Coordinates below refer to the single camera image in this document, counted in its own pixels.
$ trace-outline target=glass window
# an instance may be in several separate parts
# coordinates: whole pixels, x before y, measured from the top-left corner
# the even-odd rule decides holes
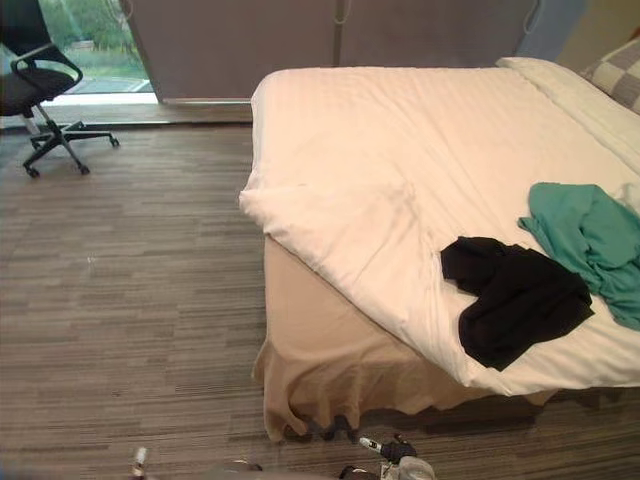
[[[77,93],[152,92],[118,0],[40,0],[53,42],[84,74]]]

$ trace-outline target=office chair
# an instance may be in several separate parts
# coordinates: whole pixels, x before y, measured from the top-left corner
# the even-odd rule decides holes
[[[11,62],[11,73],[2,75],[0,115],[33,118],[32,108],[35,107],[46,120],[49,129],[47,133],[31,137],[35,151],[23,163],[25,170],[32,178],[39,177],[40,173],[31,165],[54,147],[62,145],[68,150],[80,173],[86,175],[89,168],[80,161],[69,142],[109,137],[111,145],[117,147],[118,140],[111,132],[89,130],[82,122],[60,128],[40,105],[44,100],[53,100],[80,83],[82,72],[51,42],[38,0],[2,0],[1,21],[0,41],[17,58]],[[69,67],[75,73],[75,78],[58,70],[38,67],[36,61],[43,60]]]

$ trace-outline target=beige bed skirt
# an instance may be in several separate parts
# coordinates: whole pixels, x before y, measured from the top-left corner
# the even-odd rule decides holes
[[[367,318],[331,285],[265,238],[267,335],[253,376],[264,386],[264,421],[279,441],[289,425],[322,428],[343,415],[352,428],[369,410],[415,414],[491,395],[467,388]],[[526,398],[544,404],[553,394]]]

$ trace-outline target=bed sheet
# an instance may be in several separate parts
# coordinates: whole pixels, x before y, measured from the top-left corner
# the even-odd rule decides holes
[[[551,76],[556,67],[540,64]],[[457,319],[474,297],[443,281],[442,248],[465,235],[540,250],[516,224],[528,214],[531,185],[596,183],[615,192],[639,181],[635,146],[623,159],[597,125],[585,127],[558,101],[566,91],[553,98],[553,85],[543,84],[511,68],[272,74],[253,99],[254,165],[241,206],[462,385],[504,395],[639,385],[640,334],[617,325],[599,298],[592,318],[503,372],[459,342]],[[594,108],[606,100],[582,95]]]
[[[280,244],[265,237],[267,336],[254,378],[264,387],[269,438],[298,435],[310,423],[330,427],[344,415],[358,428],[363,413],[415,414],[491,395],[467,388],[368,319]],[[542,405],[555,391],[528,395]]]

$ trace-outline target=floor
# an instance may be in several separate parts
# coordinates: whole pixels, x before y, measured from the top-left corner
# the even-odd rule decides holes
[[[251,367],[265,332],[262,241],[237,208],[249,128],[119,132],[62,149],[32,180],[22,136],[0,147],[0,462],[51,478],[125,478],[138,446],[161,479],[216,462],[336,476],[376,457],[344,432],[271,444]],[[493,397],[401,431],[440,480],[629,479],[640,389],[562,393],[543,409]]]

